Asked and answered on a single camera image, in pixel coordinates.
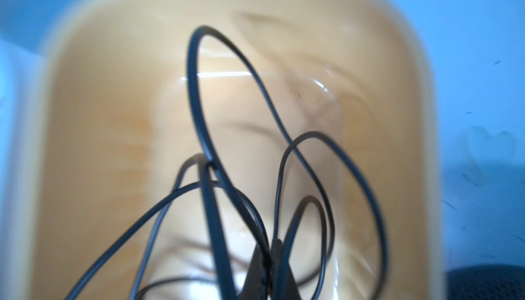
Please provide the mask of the yellow plastic tray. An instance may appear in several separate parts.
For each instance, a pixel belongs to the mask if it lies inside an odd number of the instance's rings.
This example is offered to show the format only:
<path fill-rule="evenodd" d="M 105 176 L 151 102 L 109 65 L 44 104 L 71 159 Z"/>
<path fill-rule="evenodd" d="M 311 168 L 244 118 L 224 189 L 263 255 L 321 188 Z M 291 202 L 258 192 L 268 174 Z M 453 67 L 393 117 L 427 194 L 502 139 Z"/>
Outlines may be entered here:
<path fill-rule="evenodd" d="M 428 63 L 387 0 L 84 0 L 40 74 L 28 299 L 444 299 Z"/>

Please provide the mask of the grey cable spool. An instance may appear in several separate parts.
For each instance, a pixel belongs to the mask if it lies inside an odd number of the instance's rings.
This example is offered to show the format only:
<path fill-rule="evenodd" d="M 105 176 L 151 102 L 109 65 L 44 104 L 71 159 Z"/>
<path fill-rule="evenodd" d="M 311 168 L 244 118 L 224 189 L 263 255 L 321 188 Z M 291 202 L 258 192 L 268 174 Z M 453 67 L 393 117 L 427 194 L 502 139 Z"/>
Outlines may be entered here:
<path fill-rule="evenodd" d="M 484 264 L 448 271 L 447 299 L 524 299 L 524 267 Z"/>

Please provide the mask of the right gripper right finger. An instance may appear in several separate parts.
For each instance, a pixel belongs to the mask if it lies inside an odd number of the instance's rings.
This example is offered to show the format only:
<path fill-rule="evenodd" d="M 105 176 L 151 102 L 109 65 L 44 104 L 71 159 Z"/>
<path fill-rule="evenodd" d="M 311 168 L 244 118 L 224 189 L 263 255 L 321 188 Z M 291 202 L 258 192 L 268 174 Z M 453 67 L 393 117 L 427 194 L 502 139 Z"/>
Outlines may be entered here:
<path fill-rule="evenodd" d="M 281 290 L 280 299 L 300 300 L 298 285 L 291 271 L 290 264 L 282 261 L 283 242 L 273 239 L 271 246 L 272 272 L 270 283 L 270 299 L 278 299 L 276 290 Z"/>

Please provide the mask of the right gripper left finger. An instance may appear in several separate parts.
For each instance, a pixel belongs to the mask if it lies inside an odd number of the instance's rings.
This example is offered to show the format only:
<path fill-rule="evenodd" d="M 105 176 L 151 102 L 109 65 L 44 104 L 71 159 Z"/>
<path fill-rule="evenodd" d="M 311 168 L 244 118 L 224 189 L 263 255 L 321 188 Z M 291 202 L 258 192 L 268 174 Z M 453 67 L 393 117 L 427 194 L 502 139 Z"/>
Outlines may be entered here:
<path fill-rule="evenodd" d="M 256 246 L 238 300 L 267 300 L 268 273 L 261 248 Z"/>

